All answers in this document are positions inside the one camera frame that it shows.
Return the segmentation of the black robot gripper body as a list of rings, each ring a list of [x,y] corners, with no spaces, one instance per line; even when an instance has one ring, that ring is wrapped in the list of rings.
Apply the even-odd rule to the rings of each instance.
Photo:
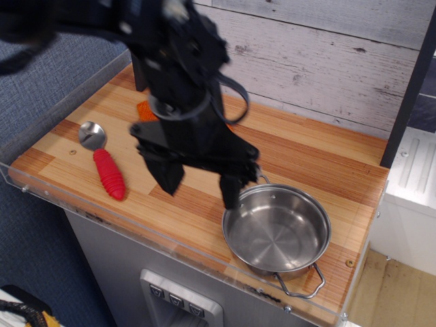
[[[149,97],[160,121],[135,123],[130,134],[140,154],[222,174],[258,176],[259,151],[230,130],[220,87],[203,90],[194,104],[171,106]]]

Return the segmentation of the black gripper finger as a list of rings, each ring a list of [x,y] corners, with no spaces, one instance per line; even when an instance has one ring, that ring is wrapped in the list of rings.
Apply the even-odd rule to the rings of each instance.
[[[219,186],[225,209],[231,210],[236,207],[241,189],[251,181],[254,181],[254,175],[221,175]]]
[[[144,154],[141,156],[157,184],[163,191],[173,196],[185,174],[183,165],[179,162],[154,159]]]

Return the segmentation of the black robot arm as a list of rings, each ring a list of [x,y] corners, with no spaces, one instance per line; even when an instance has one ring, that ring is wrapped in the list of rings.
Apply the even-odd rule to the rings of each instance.
[[[225,117],[221,86],[248,94],[220,71],[229,56],[213,21],[191,1],[2,1],[1,39],[23,48],[2,60],[1,73],[22,70],[57,33],[119,41],[137,58],[157,120],[130,133],[166,193],[192,166],[219,174],[225,207],[237,206],[240,190],[258,177],[259,152]]]

